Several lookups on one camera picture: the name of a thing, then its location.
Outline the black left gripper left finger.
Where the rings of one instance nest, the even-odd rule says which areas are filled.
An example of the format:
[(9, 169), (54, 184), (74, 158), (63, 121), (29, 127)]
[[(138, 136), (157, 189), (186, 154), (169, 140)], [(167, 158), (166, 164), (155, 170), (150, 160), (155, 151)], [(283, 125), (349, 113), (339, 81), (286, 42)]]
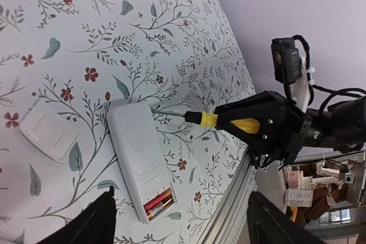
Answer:
[(39, 243), (113, 243), (116, 215), (114, 187), (111, 186), (71, 222)]

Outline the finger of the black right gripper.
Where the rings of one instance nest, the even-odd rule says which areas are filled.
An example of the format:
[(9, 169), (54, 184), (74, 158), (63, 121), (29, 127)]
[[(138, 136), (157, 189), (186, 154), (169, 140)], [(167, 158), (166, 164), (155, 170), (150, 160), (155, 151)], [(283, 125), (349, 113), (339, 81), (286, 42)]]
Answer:
[(217, 106), (214, 114), (218, 114), (220, 126), (229, 125), (228, 121), (241, 118), (259, 119), (261, 122), (270, 115), (279, 112), (279, 93), (264, 91), (239, 101)]
[(260, 154), (270, 154), (275, 148), (275, 136), (267, 126), (261, 126), (257, 134), (248, 134), (238, 127), (229, 125), (226, 130)]

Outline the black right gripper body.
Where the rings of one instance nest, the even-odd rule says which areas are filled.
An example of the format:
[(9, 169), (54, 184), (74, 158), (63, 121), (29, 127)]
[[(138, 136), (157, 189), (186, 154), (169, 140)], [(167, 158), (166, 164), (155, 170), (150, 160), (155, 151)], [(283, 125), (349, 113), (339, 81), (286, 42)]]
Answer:
[(277, 92), (270, 92), (271, 109), (268, 125), (269, 156), (283, 165), (293, 164), (304, 146), (305, 137), (311, 126), (312, 118), (307, 111), (299, 108)]

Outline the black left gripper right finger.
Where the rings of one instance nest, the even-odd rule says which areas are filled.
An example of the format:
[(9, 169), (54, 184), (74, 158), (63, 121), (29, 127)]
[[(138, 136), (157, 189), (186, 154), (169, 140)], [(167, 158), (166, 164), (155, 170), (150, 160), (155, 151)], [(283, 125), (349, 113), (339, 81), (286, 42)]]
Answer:
[(251, 192), (248, 201), (248, 231), (251, 244), (323, 243), (310, 232), (298, 227), (266, 196)]

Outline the yellow handled screwdriver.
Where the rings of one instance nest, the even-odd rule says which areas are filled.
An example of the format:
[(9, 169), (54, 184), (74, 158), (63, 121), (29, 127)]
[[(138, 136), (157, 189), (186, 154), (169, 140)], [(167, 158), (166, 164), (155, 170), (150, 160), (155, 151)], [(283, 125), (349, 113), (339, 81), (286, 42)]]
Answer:
[[(218, 123), (218, 114), (206, 113), (202, 112), (195, 112), (195, 111), (187, 111), (185, 113), (175, 113), (172, 111), (162, 111), (157, 110), (151, 107), (151, 111), (153, 114), (164, 114), (169, 116), (181, 117), (185, 120), (185, 122), (194, 123), (200, 125), (202, 127), (216, 127), (222, 128), (222, 126)], [(247, 134), (257, 134), (260, 130), (261, 123), (253, 118), (241, 118), (241, 119), (234, 119), (228, 121), (228, 123), (241, 131)]]

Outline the gold black battery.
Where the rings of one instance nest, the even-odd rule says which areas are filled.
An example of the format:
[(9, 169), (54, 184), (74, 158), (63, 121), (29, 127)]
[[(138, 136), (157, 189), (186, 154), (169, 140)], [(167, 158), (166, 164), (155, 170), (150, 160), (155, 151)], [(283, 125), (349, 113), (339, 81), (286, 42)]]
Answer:
[(152, 220), (172, 204), (174, 204), (173, 192), (171, 188), (168, 188), (144, 205), (148, 220)]

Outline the red gold battery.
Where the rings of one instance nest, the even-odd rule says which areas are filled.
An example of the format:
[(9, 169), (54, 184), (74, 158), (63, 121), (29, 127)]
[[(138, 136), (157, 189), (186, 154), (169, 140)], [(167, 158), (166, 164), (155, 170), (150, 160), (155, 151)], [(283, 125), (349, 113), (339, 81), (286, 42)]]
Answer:
[(159, 214), (165, 208), (167, 208), (170, 204), (174, 202), (173, 197), (170, 195), (165, 198), (155, 199), (151, 203), (147, 203), (144, 208), (148, 219), (152, 219), (154, 216)]

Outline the white remote control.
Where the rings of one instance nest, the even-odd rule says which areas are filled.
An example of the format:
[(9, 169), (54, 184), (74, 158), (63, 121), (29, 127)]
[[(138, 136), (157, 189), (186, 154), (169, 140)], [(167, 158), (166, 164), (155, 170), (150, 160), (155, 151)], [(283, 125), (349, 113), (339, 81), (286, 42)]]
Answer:
[[(150, 107), (145, 103), (114, 106), (108, 127), (122, 175), (140, 221), (151, 223), (176, 202)], [(144, 205), (171, 188), (174, 204), (148, 220)]]

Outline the white battery cover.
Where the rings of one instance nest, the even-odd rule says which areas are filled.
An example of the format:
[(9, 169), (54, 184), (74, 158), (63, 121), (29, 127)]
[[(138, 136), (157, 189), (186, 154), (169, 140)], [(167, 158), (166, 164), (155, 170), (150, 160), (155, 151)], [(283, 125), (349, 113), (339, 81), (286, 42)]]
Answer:
[(79, 133), (47, 103), (38, 99), (20, 123), (23, 136), (57, 163), (64, 163)]

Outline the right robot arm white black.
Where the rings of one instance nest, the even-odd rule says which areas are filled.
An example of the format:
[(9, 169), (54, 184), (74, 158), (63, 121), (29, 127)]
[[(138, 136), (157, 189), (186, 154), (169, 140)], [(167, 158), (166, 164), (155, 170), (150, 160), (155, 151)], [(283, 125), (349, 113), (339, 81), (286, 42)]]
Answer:
[(293, 164), (303, 147), (348, 153), (365, 144), (365, 98), (342, 101), (329, 111), (302, 111), (275, 91), (264, 91), (215, 108), (216, 128), (249, 146), (252, 164), (261, 156)]

